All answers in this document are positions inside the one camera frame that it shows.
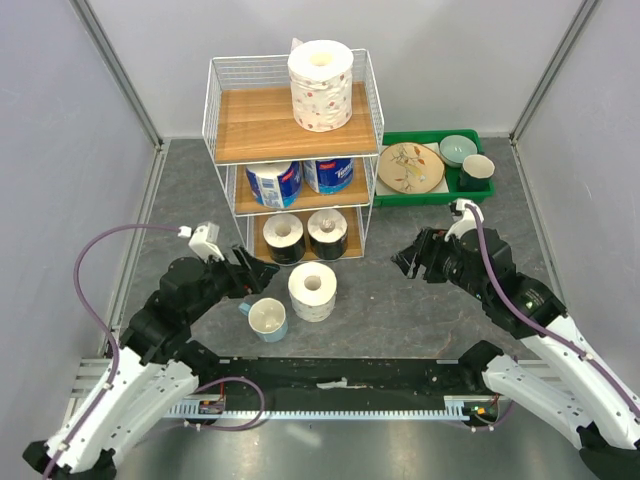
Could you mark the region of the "black roll front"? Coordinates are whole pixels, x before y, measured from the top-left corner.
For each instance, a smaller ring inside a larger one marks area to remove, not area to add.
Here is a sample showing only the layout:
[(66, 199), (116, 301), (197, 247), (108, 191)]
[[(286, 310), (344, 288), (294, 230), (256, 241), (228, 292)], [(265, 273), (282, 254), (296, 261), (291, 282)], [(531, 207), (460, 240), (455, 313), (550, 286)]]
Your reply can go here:
[(276, 214), (263, 226), (263, 238), (270, 258), (280, 265), (293, 265), (302, 260), (306, 252), (304, 226), (293, 214)]

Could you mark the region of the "white floral roll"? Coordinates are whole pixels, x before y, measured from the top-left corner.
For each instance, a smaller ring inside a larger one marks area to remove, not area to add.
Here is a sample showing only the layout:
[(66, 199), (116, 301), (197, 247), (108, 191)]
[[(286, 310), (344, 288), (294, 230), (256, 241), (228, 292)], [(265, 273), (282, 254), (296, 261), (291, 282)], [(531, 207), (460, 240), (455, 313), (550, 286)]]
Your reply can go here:
[(293, 117), (316, 133), (343, 127), (352, 117), (354, 54), (334, 40), (292, 40), (287, 60)]
[(288, 291), (296, 315), (310, 323), (321, 322), (333, 312), (337, 296), (334, 271), (319, 262), (306, 262), (293, 269)]

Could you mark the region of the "black paper towel roll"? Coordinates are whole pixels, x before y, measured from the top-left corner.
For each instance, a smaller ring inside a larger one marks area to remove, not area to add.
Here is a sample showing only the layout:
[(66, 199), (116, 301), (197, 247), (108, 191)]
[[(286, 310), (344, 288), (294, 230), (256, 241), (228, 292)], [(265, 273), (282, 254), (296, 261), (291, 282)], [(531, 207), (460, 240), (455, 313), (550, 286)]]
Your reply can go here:
[(313, 213), (307, 221), (312, 252), (321, 260), (337, 260), (347, 249), (348, 223), (336, 209)]

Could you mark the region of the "blue roll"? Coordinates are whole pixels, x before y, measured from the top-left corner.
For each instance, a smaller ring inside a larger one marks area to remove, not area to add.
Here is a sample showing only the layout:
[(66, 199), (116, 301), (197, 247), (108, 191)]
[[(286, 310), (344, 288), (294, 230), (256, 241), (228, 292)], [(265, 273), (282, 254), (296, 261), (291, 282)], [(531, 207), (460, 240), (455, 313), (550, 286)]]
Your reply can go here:
[(318, 194), (335, 194), (348, 187), (354, 175), (353, 158), (307, 160), (303, 162), (304, 178)]
[(299, 161), (251, 164), (245, 172), (253, 197), (268, 208), (288, 208), (302, 190)]

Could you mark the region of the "white wire wooden shelf rack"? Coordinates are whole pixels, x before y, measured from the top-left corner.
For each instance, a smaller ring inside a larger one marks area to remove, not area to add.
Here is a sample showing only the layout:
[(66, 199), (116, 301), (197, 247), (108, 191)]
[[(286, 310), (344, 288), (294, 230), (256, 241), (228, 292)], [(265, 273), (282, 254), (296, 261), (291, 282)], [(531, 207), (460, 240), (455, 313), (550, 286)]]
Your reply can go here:
[(355, 161), (349, 186), (324, 195), (303, 185), (286, 210), (302, 221), (320, 209), (339, 210), (348, 223), (344, 258), (365, 253), (384, 116), (370, 53), (356, 49), (353, 54), (352, 117), (337, 131), (325, 133), (307, 131), (293, 119), (287, 55), (215, 57), (210, 61), (203, 139), (242, 243), (260, 259), (269, 258), (263, 226), (277, 211), (253, 198), (247, 167), (347, 157)]

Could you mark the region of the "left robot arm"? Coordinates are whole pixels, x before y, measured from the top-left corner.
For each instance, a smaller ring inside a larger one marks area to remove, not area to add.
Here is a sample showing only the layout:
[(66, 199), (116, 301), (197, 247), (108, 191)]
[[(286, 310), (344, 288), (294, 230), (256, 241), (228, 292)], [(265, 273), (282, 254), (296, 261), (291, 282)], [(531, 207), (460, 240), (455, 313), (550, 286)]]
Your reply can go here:
[(45, 479), (112, 479), (125, 455), (177, 401), (211, 392), (219, 357), (191, 337), (191, 327), (224, 299), (262, 292), (277, 265), (233, 249), (181, 257), (134, 314), (112, 360), (80, 409), (54, 436), (30, 443), (24, 460)]

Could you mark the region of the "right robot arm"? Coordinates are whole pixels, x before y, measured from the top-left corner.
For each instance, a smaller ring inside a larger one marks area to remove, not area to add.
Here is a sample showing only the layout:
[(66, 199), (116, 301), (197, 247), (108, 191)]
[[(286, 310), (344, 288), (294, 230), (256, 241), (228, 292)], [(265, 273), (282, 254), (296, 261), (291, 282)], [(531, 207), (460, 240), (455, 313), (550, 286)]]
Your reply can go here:
[(423, 229), (392, 261), (408, 278), (449, 282), (479, 300), (486, 316), (551, 367), (568, 389), (522, 372), (498, 347), (480, 342), (457, 371), (465, 391), (488, 388), (515, 401), (561, 433), (597, 478), (638, 478), (638, 393), (592, 348), (554, 293), (517, 270), (497, 231)]

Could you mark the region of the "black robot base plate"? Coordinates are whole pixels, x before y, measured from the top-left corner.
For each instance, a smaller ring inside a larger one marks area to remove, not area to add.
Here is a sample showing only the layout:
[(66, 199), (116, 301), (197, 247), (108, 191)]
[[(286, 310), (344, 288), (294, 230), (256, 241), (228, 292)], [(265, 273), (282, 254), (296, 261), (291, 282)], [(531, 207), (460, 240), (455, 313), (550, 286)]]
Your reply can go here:
[(435, 409), (446, 396), (489, 396), (480, 372), (430, 359), (248, 358), (181, 359), (201, 386), (243, 377), (265, 397), (268, 412), (356, 412)]

